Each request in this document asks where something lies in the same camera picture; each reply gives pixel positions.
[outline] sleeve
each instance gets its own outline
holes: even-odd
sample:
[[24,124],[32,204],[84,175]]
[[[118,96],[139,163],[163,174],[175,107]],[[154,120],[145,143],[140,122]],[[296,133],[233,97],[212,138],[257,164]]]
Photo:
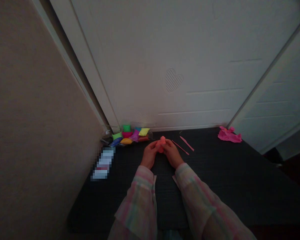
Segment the sleeve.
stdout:
[[108,239],[156,239],[156,176],[139,166],[115,216]]
[[181,191],[189,227],[195,239],[256,239],[188,164],[181,164],[173,179]]

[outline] black rug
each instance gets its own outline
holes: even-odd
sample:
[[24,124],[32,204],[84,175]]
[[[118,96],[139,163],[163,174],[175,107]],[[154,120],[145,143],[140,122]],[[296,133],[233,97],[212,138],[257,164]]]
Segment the black rug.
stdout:
[[[185,149],[189,156],[179,149],[184,161],[247,226],[300,224],[300,187],[247,143],[221,141],[218,132],[219,128],[156,132],[154,138],[163,135]],[[110,230],[147,144],[117,148],[107,179],[91,182],[87,177],[69,214],[72,231]],[[152,172],[157,175],[158,228],[187,228],[181,193],[172,179],[174,169],[165,155],[157,154]]]

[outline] person's left hand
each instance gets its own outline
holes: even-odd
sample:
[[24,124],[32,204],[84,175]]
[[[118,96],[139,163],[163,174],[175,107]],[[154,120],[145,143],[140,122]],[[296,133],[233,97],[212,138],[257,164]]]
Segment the person's left hand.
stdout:
[[153,167],[154,159],[156,157],[158,149],[161,147],[161,145],[158,145],[156,147],[157,141],[154,141],[150,143],[143,151],[143,158],[141,161],[140,166],[145,166],[149,169]]

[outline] beige wall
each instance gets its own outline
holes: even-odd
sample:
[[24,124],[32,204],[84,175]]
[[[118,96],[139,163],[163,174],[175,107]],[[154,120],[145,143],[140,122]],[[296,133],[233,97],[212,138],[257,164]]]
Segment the beige wall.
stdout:
[[0,239],[57,239],[101,126],[30,0],[0,0]]

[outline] white door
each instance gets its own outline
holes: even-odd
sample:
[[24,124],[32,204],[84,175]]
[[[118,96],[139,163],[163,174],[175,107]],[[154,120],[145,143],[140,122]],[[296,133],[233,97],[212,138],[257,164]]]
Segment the white door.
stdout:
[[264,154],[300,129],[300,31],[232,122]]
[[227,124],[300,23],[300,1],[72,0],[119,124]]

